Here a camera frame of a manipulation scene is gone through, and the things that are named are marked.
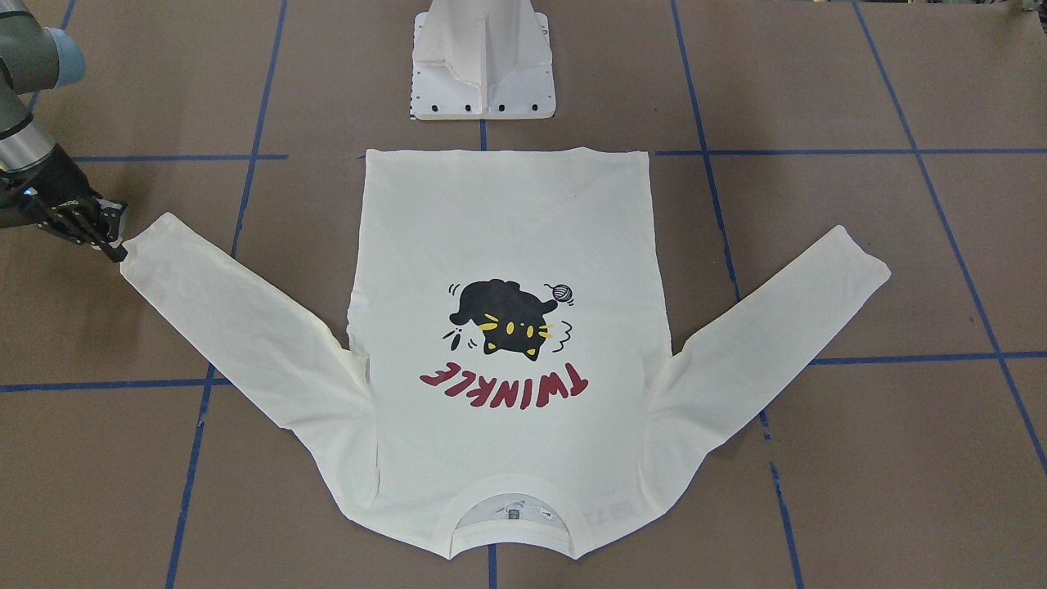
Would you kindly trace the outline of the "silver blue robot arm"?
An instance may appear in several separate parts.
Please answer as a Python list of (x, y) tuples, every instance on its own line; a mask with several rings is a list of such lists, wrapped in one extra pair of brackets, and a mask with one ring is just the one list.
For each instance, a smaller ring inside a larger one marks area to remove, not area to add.
[(21, 100), (76, 83), (85, 72), (73, 38), (42, 26), (22, 1), (1, 3), (2, 227), (34, 225), (119, 263), (127, 257), (121, 245), (127, 205), (102, 198)]

